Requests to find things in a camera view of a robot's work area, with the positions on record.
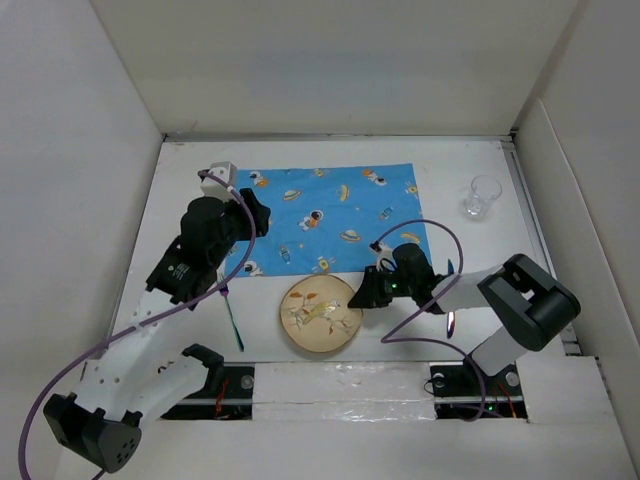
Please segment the round bird-pattern plate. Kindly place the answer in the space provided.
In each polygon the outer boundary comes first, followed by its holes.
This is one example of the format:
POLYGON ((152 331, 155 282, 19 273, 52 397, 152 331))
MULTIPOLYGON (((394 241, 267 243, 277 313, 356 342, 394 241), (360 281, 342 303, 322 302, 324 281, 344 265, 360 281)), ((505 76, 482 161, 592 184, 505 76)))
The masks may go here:
POLYGON ((280 302, 280 323, 301 349, 328 354, 342 349, 358 333, 363 311, 352 309, 353 288, 333 275, 311 275, 293 285, 280 302))

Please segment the iridescent knife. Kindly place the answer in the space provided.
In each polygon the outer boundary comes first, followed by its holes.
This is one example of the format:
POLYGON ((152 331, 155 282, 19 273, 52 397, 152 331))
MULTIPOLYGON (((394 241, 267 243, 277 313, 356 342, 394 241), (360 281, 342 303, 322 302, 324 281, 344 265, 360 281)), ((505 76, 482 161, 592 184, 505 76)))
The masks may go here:
MULTIPOLYGON (((449 275, 453 275, 455 273, 455 267, 453 262, 448 259, 447 260, 447 273, 449 275)), ((455 332, 456 325, 456 314, 454 311, 449 311, 447 313, 447 323, 446 323, 446 338, 451 339, 455 332)))

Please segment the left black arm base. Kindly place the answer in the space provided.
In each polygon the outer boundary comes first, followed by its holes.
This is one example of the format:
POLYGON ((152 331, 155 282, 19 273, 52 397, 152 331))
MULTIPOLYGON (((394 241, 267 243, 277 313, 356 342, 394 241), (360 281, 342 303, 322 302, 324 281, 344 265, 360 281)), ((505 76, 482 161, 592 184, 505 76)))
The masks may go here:
POLYGON ((251 420, 255 365, 224 365, 220 380, 207 379, 205 386, 178 402, 162 415, 163 420, 251 420))

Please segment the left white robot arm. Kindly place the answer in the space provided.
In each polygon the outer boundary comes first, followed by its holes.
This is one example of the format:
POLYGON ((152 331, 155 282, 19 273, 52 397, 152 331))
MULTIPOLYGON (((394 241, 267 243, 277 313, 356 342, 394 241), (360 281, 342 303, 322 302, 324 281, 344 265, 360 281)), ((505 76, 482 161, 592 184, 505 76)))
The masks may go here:
POLYGON ((222 355, 198 343, 172 352, 167 340, 179 326, 178 313, 195 309, 218 284, 218 268, 232 247, 267 234, 270 213, 250 188, 189 203, 130 326, 103 347, 69 395, 54 394, 45 403, 43 414, 60 445, 116 473, 148 424, 193 393, 208 397, 220 390, 222 355))

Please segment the clear drinking glass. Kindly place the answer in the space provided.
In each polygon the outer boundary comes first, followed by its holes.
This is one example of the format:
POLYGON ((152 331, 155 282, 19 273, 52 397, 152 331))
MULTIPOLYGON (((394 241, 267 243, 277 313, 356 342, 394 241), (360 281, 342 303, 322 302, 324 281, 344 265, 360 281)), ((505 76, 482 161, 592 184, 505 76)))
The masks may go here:
POLYGON ((491 208, 502 194, 502 185, 495 178, 488 175, 476 176, 470 184, 463 207, 471 218, 481 218, 491 208))

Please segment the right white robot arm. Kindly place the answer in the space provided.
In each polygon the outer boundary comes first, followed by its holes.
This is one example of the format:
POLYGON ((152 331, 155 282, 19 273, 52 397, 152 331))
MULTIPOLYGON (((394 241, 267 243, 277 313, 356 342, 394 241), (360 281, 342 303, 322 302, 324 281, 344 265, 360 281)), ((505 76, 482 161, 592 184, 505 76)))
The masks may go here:
POLYGON ((527 352, 543 350, 581 313, 577 297, 524 254, 484 271, 442 275, 415 244, 372 248, 377 263, 365 268, 349 308, 385 308, 408 297, 421 313, 489 308, 497 316, 501 327, 471 352, 473 363, 462 369, 465 387, 476 394, 494 387, 498 373, 527 352))

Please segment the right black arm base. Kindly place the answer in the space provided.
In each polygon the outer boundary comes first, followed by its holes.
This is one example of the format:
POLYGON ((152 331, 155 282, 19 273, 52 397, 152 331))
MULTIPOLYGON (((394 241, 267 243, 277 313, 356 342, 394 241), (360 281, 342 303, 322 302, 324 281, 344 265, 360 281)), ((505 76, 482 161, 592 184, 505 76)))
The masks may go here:
POLYGON ((434 399, 437 419, 470 421, 528 418, 519 372, 514 363, 498 374, 482 374, 483 383, 467 361, 439 362, 429 366, 423 390, 434 399))

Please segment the blue space-print cloth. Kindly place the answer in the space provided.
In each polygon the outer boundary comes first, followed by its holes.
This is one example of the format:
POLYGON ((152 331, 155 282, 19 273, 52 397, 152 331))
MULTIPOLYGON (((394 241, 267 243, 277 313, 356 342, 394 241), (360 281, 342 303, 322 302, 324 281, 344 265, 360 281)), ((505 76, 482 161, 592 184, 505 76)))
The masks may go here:
POLYGON ((374 263, 377 238, 430 251, 410 164, 246 169, 236 186, 271 210, 267 235, 229 253, 225 269, 240 277, 358 272, 374 263))

